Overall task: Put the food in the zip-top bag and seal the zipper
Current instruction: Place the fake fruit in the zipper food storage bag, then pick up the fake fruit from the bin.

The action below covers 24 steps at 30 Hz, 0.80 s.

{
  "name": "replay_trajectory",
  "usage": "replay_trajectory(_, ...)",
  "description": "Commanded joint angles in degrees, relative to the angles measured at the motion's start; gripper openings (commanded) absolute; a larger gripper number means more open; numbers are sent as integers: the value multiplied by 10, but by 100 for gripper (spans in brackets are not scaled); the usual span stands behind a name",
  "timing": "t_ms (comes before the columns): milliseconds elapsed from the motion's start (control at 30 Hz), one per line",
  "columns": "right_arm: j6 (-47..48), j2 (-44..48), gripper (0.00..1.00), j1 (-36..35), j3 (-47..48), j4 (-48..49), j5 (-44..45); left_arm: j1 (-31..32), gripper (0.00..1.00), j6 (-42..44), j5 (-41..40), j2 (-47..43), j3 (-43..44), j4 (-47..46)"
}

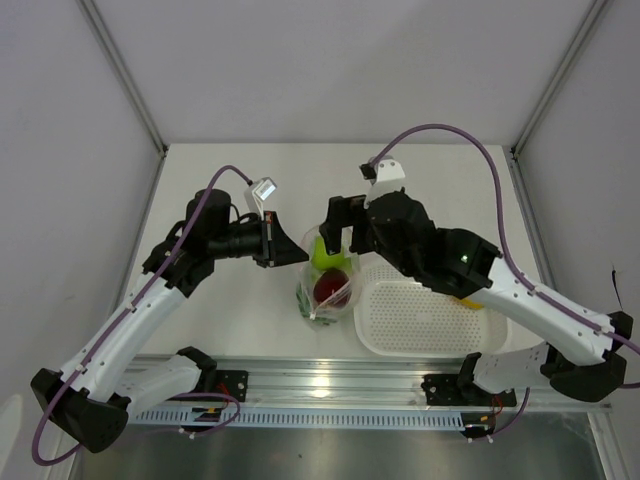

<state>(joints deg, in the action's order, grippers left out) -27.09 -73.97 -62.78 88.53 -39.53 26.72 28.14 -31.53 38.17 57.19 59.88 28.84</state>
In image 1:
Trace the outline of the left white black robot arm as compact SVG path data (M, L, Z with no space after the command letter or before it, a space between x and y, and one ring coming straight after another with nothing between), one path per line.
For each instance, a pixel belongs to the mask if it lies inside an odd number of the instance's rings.
M167 400L234 400L220 387L216 360L191 346L131 381L122 378L150 336L213 274L217 261L250 257L273 268L308 260L275 212L249 212L233 221L231 207L222 190L198 191L184 219L144 262L133 291L88 344L60 369L35 374L31 388L45 422L99 453L130 418Z

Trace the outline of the clear pink zip top bag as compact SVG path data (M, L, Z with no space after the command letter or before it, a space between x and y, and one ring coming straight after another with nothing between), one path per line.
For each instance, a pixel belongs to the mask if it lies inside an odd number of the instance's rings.
M341 247L328 254L319 227L306 232L301 247L309 255L298 271L296 300L301 317L314 328L345 321L361 293L359 257L349 250L352 230L341 232Z

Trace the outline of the green lettuce leaf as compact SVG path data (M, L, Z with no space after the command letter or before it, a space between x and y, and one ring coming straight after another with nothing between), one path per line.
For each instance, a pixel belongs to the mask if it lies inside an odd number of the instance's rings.
M329 302L314 304L301 283L296 286L296 300L300 315L312 324L331 325L338 322L347 313L345 307L338 307Z

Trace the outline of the green apple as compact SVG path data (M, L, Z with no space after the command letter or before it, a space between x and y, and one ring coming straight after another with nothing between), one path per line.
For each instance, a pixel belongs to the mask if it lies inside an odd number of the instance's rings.
M345 254L345 251L341 249L336 254L329 254L326 250L324 239L320 235L314 239L310 262L319 271L331 269L348 271L351 269L350 259Z

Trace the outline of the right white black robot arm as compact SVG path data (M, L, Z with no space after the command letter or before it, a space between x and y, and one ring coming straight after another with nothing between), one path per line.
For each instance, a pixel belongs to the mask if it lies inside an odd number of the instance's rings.
M375 200L330 198L319 227L329 253L338 250L346 227L353 230L351 252L374 252L432 292L480 303L541 338L524 350L467 355L456 378L464 401L550 386L595 403L625 388L627 362L618 351L632 333L629 315L589 311L528 279L505 250L469 230L437 227L402 190Z

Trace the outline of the red apple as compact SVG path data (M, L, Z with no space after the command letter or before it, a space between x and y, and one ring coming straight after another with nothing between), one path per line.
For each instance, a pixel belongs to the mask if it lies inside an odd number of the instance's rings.
M338 307L348 304L351 296L348 275L339 269L325 271L313 288L313 299L318 305L329 302Z

